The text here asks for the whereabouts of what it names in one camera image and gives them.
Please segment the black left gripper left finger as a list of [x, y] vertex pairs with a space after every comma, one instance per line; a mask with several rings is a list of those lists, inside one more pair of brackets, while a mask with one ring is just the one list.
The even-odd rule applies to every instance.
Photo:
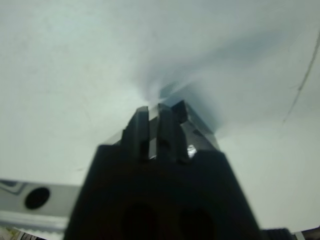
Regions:
[[122, 132], [121, 145], [133, 159], [149, 159], [150, 124], [147, 106], [136, 109]]

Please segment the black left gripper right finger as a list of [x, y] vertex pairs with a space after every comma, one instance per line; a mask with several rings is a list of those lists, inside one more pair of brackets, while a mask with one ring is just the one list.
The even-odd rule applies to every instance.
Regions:
[[162, 103], [158, 105], [157, 157], [161, 162], [188, 162], [185, 133], [172, 109]]

